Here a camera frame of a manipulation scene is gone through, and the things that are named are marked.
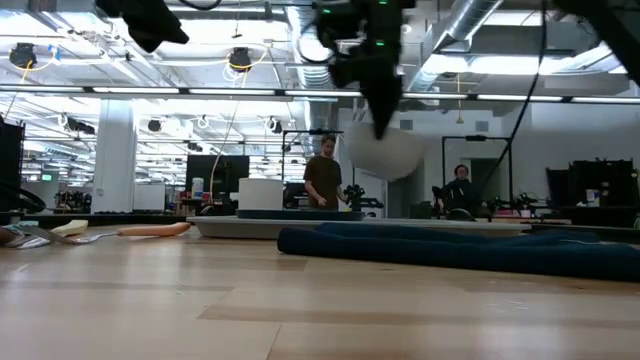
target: ceiling light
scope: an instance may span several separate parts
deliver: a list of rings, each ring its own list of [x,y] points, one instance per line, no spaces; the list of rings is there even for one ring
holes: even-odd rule
[[[585,104],[640,104],[640,98],[621,97],[574,97],[571,101]]]
[[[559,102],[562,101],[562,96],[544,96],[544,95],[534,95],[531,97],[530,101],[538,101],[538,102]]]
[[[178,88],[150,88],[150,87],[94,87],[93,91],[114,94],[178,94]]]
[[[325,90],[287,90],[285,91],[287,96],[332,96],[332,97],[362,97],[359,91],[325,91]]]
[[[206,89],[195,88],[189,89],[189,92],[195,95],[276,95],[274,90],[257,90],[257,89]]]
[[[28,151],[45,152],[46,148],[42,144],[33,141],[24,141],[23,148]]]
[[[469,72],[495,75],[552,74],[564,66],[564,59],[544,58],[538,69],[537,56],[478,56],[469,65]]]
[[[467,98],[465,94],[441,94],[441,93],[404,93],[405,99],[424,99],[424,100],[464,100]]]
[[[526,95],[478,95],[478,100],[525,101]]]
[[[1,91],[20,92],[83,92],[79,86],[0,85]]]

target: man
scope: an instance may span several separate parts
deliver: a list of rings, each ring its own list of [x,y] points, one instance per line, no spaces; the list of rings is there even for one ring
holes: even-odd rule
[[[456,179],[448,183],[442,191],[445,208],[465,209],[473,214],[482,201],[469,181],[469,168],[460,164],[456,166],[454,173]]]
[[[322,137],[322,152],[307,162],[304,188],[309,193],[309,205],[317,210],[338,211],[338,199],[346,202],[342,193],[340,165],[333,160],[336,137]]]

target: door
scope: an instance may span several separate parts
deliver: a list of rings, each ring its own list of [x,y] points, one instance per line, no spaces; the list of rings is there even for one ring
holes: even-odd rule
[[[491,168],[496,164],[498,159],[469,159],[469,178],[471,182],[480,188],[486,181]],[[482,200],[494,199],[501,194],[502,189],[502,166],[493,173],[491,179],[488,180],[482,194]]]

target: wooden floor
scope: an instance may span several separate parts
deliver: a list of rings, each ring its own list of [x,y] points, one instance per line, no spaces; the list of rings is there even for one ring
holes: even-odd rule
[[[0,358],[640,359],[636,284],[198,236],[0,250]]]

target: blue cushion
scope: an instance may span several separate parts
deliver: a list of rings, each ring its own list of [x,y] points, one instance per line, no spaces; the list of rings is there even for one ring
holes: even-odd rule
[[[640,282],[639,251],[626,244],[603,245],[585,233],[492,238],[326,223],[313,231],[283,229],[278,249],[292,255]]]

